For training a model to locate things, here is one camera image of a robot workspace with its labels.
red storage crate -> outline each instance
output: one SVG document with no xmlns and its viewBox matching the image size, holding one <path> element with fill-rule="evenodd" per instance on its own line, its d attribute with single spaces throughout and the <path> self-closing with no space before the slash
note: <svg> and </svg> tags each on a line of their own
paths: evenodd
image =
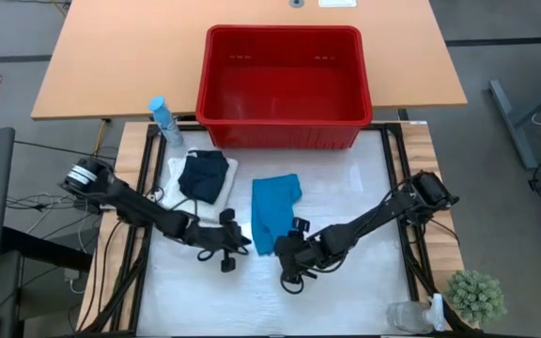
<svg viewBox="0 0 541 338">
<path fill-rule="evenodd" d="M 195 115 L 219 147 L 350 147 L 373 117 L 361 34 L 350 26 L 214 26 Z"/>
</svg>

folded clothing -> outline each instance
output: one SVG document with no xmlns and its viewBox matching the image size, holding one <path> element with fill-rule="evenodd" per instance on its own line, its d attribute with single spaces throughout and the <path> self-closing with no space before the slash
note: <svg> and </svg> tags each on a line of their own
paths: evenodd
<svg viewBox="0 0 541 338">
<path fill-rule="evenodd" d="M 255 179 L 252 184 L 252 236 L 258 254 L 272 254 L 274 243 L 292 228 L 292 206 L 301 197 L 298 176 Z"/>
<path fill-rule="evenodd" d="M 180 190 L 179 178 L 183 175 L 186 168 L 186 162 L 191 157 L 188 155 L 186 158 L 173 158 L 168 160 L 168 168 L 170 170 L 170 178 L 168 183 L 164 187 L 164 196 L 160 201 L 161 205 L 166 208 L 175 207 L 177 204 L 185 201 L 188 197 Z M 228 165 L 228 169 L 224 175 L 224 182 L 220 192 L 215 198 L 213 204 L 203 201 L 197 201 L 197 216 L 204 222 L 217 223 L 219 221 L 219 214 L 226 207 L 226 202 L 233 188 L 233 181 L 238 168 L 238 162 L 233 159 L 225 159 Z M 195 214 L 195 201 L 187 200 L 180 206 L 176 207 L 177 210 L 183 210 Z"/>
<path fill-rule="evenodd" d="M 180 191 L 187 198 L 214 204 L 228 168 L 221 151 L 189 150 L 183 174 L 178 178 Z"/>
</svg>

water bottle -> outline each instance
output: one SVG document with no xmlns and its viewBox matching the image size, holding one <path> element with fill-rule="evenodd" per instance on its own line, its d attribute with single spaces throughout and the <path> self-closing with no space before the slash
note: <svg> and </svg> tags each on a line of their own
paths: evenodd
<svg viewBox="0 0 541 338">
<path fill-rule="evenodd" d="M 445 329 L 441 294 L 433 295 L 431 305 L 418 301 L 391 304 L 387 317 L 390 325 L 410 333 L 430 333 Z"/>
<path fill-rule="evenodd" d="M 168 107 L 164 104 L 164 97 L 152 99 L 149 103 L 149 110 L 153 112 L 154 121 L 160 127 L 160 131 L 168 145 L 172 147 L 183 146 L 183 135 L 178 129 L 177 121 L 175 121 Z"/>
</svg>

potted plant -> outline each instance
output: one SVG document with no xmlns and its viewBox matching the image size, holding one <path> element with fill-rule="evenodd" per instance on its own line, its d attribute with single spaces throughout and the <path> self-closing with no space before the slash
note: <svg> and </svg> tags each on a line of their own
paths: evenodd
<svg viewBox="0 0 541 338">
<path fill-rule="evenodd" d="M 506 314 L 500 282 L 477 271 L 457 271 L 447 281 L 445 298 L 462 319 L 485 324 Z"/>
</svg>

wooden desk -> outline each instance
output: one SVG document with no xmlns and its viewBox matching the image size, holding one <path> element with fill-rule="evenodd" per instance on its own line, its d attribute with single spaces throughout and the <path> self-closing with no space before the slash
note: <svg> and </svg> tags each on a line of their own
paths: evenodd
<svg viewBox="0 0 541 338">
<path fill-rule="evenodd" d="M 436 155 L 433 150 L 433 144 L 431 142 L 431 136 L 429 135 L 429 128 L 426 124 L 418 123 L 409 123 L 403 122 L 402 129 L 404 132 L 404 140 L 406 144 L 407 155 L 410 163 L 410 170 L 413 174 L 419 172 L 420 170 L 432 171 L 436 174 L 440 174 L 440 168 L 438 167 L 438 162 L 436 160 Z M 122 140 L 120 142 L 120 147 L 118 150 L 118 157 L 116 160 L 116 175 L 129 183 L 131 186 L 135 187 L 137 183 L 137 178 L 139 177 L 139 167 L 140 159 L 142 158 L 143 148 L 146 141 L 146 130 L 147 123 L 127 123 L 122 135 Z M 398 179 L 402 178 L 402 172 L 399 164 L 397 149 L 395 148 L 395 142 L 392 142 L 394 146 L 394 165 L 398 170 L 396 170 L 396 175 Z M 154 145 L 152 148 L 153 152 L 151 155 L 151 163 L 148 170 L 148 181 L 146 184 L 146 190 L 150 187 L 150 181 L 153 173 L 153 163 L 156 158 L 157 145 Z M 454 230 L 454 225 L 452 223 L 452 217 L 450 212 L 439 212 L 436 214 L 436 221 L 446 225 L 450 229 Z M 108 299 L 112 294 L 116 276 L 122 264 L 122 256 L 125 249 L 125 243 L 127 239 L 128 226 L 120 226 L 112 240 L 110 241 L 110 247 L 108 251 L 108 257 L 106 262 L 106 271 L 104 272 L 105 283 L 101 285 L 101 275 L 102 275 L 102 266 L 103 266 L 103 248 L 107 239 L 110 237 L 112 229 L 116 225 L 116 214 L 115 213 L 106 213 L 103 216 L 103 220 L 100 226 L 100 237 L 98 243 L 98 252 L 94 259 L 98 260 L 98 271 L 97 271 L 97 282 L 95 287 L 96 298 L 93 301 L 93 308 L 87 317 L 85 325 L 87 326 L 95 318 L 97 313 L 97 307 L 99 303 L 99 294 L 100 289 L 103 287 L 103 305 L 107 303 Z M 443 291 L 446 286 L 446 279 L 452 275 L 456 270 L 464 269 L 462 263 L 462 257 L 460 255 L 460 250 L 456 240 L 452 237 L 451 234 L 440 229 L 437 226 L 429 224 L 425 233 L 425 242 L 427 245 L 427 251 L 429 254 L 430 265 L 433 271 L 433 277 L 435 280 L 436 287 Z M 137 246 L 135 248 L 135 254 L 139 251 L 141 242 L 137 240 Z M 93 270 L 95 268 L 94 264 L 91 264 L 91 273 L 86 285 L 85 296 L 83 305 L 81 308 L 81 313 L 79 316 L 79 324 L 83 321 L 85 317 L 86 310 L 89 306 L 89 302 L 92 298 L 92 288 L 93 288 Z M 426 293 L 423 288 L 418 285 L 419 295 L 421 300 L 426 299 Z M 126 329 L 129 326 L 129 316 L 131 313 L 131 302 L 132 302 L 132 292 L 130 289 L 129 293 L 125 297 L 124 307 L 122 311 L 122 317 L 120 320 L 120 328 Z"/>
<path fill-rule="evenodd" d="M 363 35 L 376 108 L 466 104 L 428 0 L 75 0 L 55 46 L 34 119 L 149 115 L 166 96 L 192 113 L 208 29 L 233 24 L 346 24 Z"/>
</svg>

